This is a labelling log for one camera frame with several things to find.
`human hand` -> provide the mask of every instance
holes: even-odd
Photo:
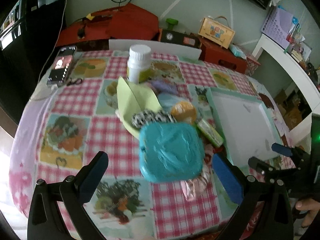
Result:
[[[308,211],[301,226],[303,228],[311,225],[320,210],[320,203],[312,198],[300,200],[296,203],[296,209],[300,211]]]

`wooden box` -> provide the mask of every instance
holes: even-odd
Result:
[[[221,65],[223,67],[232,69],[241,74],[244,74],[247,69],[247,62],[240,57],[236,57],[229,49],[222,48],[218,44],[201,37],[198,34],[191,33],[199,38],[201,42],[200,49],[202,53],[200,60]]]
[[[219,44],[222,47],[225,47],[226,49],[229,47],[235,33],[236,32],[231,28],[207,17],[203,19],[202,26],[199,31],[199,35]]]

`tablecloth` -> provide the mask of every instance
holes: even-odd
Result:
[[[28,216],[37,179],[47,183],[62,181],[68,175],[76,175],[98,151],[105,151],[109,167],[91,201],[84,206],[108,239],[183,237],[218,227],[224,218],[213,182],[200,197],[188,202],[180,182],[153,184],[142,177],[138,140],[115,115],[117,79],[126,77],[128,52],[91,51],[79,57],[71,76],[84,78],[81,85],[64,86],[47,98],[30,101],[24,110],[13,143],[9,174],[17,208]],[[211,123],[211,108],[203,97],[211,87],[264,101],[261,94],[267,94],[271,102],[267,108],[279,135],[291,146],[289,129],[276,104],[254,79],[219,65],[160,53],[152,54],[152,69],[155,77],[176,83],[180,96],[188,98],[198,114]],[[286,168],[292,163],[282,158],[279,165]],[[253,170],[250,173],[263,179]],[[106,208],[123,198],[125,201],[116,209]],[[67,228],[73,232],[63,204],[59,206]]]

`table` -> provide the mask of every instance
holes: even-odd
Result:
[[[53,183],[76,175],[102,150],[108,154],[109,167],[84,207],[108,239],[143,239],[148,235],[158,239],[184,237],[217,228],[226,221],[234,207],[224,210],[224,205],[219,204],[228,197],[223,196],[224,189],[216,185],[216,180],[212,179],[200,197],[188,202],[179,181],[152,184],[142,177],[138,140],[115,115],[116,82],[119,76],[126,76],[128,52],[102,50],[78,56],[71,75],[85,77],[84,82],[62,87],[42,100],[30,101],[22,115],[12,147],[9,174],[9,186],[18,209],[28,216],[37,179]],[[174,55],[153,53],[152,61],[155,75],[175,82],[180,96],[192,101],[211,123],[215,122],[208,105],[208,99],[212,101],[212,98],[199,97],[195,88],[197,91],[221,90],[255,100],[262,100],[258,92],[263,91],[274,105],[274,110],[268,108],[267,111],[279,112],[266,89],[245,75]],[[291,145],[283,120],[276,117],[273,120],[279,134]],[[278,165],[288,168],[292,164],[283,157]],[[263,180],[248,167],[244,172]],[[119,199],[125,201],[110,209]],[[63,204],[59,203],[59,207],[67,228],[76,236]]]
[[[320,93],[300,65],[273,40],[262,34],[252,55],[258,59],[265,50],[288,73],[307,100],[313,113],[320,114]],[[302,141],[311,128],[311,114],[290,131],[294,145]]]

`scissors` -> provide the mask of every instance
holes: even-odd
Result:
[[[77,78],[75,80],[72,80],[72,78],[69,78],[67,82],[67,87],[71,85],[80,85],[82,82],[83,82],[82,78]]]

